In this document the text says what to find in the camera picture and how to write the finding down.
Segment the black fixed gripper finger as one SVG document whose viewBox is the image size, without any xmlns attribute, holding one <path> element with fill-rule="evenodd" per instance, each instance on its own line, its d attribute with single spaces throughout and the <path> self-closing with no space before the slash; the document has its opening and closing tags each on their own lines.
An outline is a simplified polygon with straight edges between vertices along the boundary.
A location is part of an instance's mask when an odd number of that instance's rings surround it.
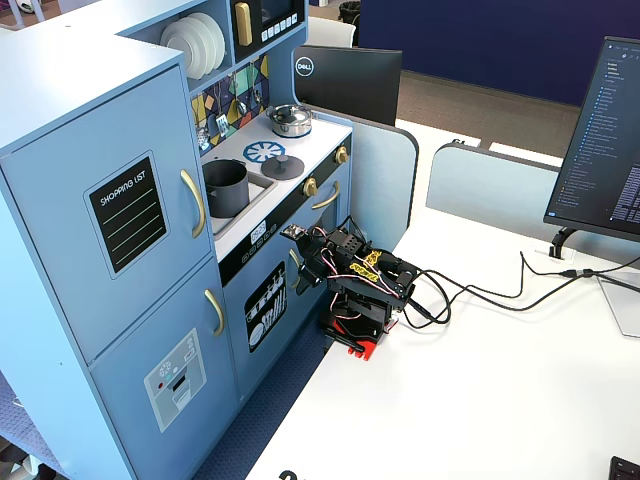
<svg viewBox="0 0 640 480">
<path fill-rule="evenodd" d="M 311 237 L 309 235 L 301 235 L 295 241 L 294 253 L 299 260 L 298 279 L 295 283 L 295 292 L 297 295 L 303 295 L 310 285 L 310 273 L 308 267 L 311 262 Z"/>
</svg>

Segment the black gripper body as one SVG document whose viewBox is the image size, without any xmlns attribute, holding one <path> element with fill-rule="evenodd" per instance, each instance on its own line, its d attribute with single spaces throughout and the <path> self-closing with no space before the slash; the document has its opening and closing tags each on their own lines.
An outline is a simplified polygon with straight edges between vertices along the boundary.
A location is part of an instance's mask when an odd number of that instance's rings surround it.
<svg viewBox="0 0 640 480">
<path fill-rule="evenodd" d="M 322 252 L 328 240 L 328 231 L 320 226 L 312 226 L 302 230 L 302 246 L 299 252 L 303 257 L 300 272 L 311 271 L 313 273 L 333 273 L 334 266 L 329 257 Z"/>
</svg>

